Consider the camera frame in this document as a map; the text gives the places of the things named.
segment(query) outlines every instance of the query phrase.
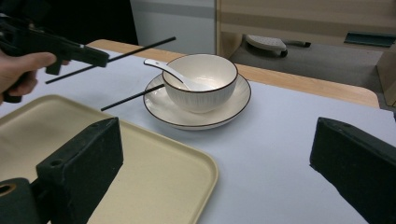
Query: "floor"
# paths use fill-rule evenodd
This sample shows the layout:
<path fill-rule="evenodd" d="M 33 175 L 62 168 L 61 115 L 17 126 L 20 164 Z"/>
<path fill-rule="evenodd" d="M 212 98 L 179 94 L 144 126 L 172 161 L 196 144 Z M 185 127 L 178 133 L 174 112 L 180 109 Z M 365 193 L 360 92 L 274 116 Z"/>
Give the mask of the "floor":
<path fill-rule="evenodd" d="M 257 49 L 244 38 L 230 60 L 233 63 L 363 87 L 377 95 L 382 109 L 396 112 L 396 107 L 385 103 L 375 67 L 382 52 L 319 44 L 305 48 L 302 42 L 283 41 L 288 48 L 285 58 L 280 57 L 280 52 Z"/>

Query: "bowl rim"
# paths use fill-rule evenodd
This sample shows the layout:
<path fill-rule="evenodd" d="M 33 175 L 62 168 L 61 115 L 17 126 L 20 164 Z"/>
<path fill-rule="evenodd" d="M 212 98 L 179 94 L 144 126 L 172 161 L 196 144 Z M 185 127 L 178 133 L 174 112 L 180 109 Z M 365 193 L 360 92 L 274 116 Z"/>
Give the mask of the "bowl rim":
<path fill-rule="evenodd" d="M 178 87 L 176 87 L 176 86 L 170 84 L 170 83 L 166 80 L 166 78 L 163 76 L 163 74 L 164 74 L 165 72 L 162 71 L 162 72 L 161 72 L 161 76 L 163 77 L 163 82 L 164 82 L 165 84 L 167 84 L 167 86 L 169 86 L 170 88 L 176 89 L 176 90 L 178 90 L 178 91 L 191 92 L 191 93 L 205 93 L 205 92 L 219 91 L 219 90 L 221 90 L 221 89 L 225 89 L 225 88 L 231 86 L 233 83 L 235 83 L 235 81 L 238 79 L 239 71 L 238 71 L 238 67 L 235 65 L 235 63 L 231 62 L 230 60 L 228 60 L 228 59 L 226 59 L 226 58 L 224 58 L 224 57 L 221 57 L 221 56 L 219 56 L 219 55 L 216 55 L 216 54 L 206 54 L 206 53 L 186 54 L 186 55 L 183 55 L 183 56 L 180 56 L 180 57 L 177 57 L 177 58 L 173 59 L 173 60 L 170 61 L 169 63 L 171 63 L 171 62 L 173 62 L 173 61 L 175 61 L 175 60 L 181 59 L 181 58 L 185 58 L 185 57 L 189 57 L 189 56 L 198 56 L 198 55 L 208 55 L 208 56 L 218 57 L 218 58 L 224 59 L 224 60 L 226 60 L 227 62 L 231 63 L 231 64 L 233 65 L 233 67 L 235 67 L 235 71 L 236 71 L 233 80 L 232 80 L 230 83 L 228 83 L 227 85 L 224 85 L 224 86 L 219 87 L 219 88 L 215 88 L 215 89 L 210 90 L 210 91 L 189 91 L 189 90 L 180 89 L 180 88 L 178 88 Z"/>

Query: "white wall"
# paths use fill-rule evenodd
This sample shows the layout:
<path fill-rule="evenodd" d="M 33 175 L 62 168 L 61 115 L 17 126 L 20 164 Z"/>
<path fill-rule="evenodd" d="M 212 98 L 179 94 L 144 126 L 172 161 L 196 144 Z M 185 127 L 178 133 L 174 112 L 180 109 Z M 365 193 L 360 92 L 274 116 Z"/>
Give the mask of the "white wall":
<path fill-rule="evenodd" d="M 216 53 L 216 0 L 131 0 L 140 46 L 175 36 L 158 49 Z"/>

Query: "bowl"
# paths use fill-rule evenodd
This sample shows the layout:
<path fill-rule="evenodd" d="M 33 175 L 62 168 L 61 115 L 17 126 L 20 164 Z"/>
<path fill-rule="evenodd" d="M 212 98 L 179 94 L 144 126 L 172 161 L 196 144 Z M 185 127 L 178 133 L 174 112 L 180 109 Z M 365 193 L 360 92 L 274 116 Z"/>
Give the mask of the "bowl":
<path fill-rule="evenodd" d="M 174 76 L 163 71 L 163 84 L 169 98 L 182 109 L 193 113 L 206 113 L 227 102 L 238 77 L 235 64 L 212 54 L 182 56 L 168 66 L 194 82 L 213 87 L 210 91 L 190 91 Z"/>

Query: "white tabletop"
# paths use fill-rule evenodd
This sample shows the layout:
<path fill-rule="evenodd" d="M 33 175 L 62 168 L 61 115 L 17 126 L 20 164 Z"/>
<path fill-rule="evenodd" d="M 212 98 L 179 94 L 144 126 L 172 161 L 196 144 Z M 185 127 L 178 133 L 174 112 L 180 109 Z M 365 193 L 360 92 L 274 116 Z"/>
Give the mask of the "white tabletop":
<path fill-rule="evenodd" d="M 21 104 L 4 103 L 0 117 L 37 97 L 59 94 L 98 110 L 143 91 L 160 74 L 128 57 L 52 84 L 38 73 L 35 91 Z M 87 66 L 71 62 L 62 74 Z M 247 108 L 236 119 L 205 131 L 182 131 L 158 121 L 143 99 L 107 113 L 163 134 L 211 155 L 219 182 L 201 223 L 366 223 L 337 190 L 309 166 L 318 117 L 352 124 L 396 146 L 396 123 L 389 111 L 249 82 Z"/>

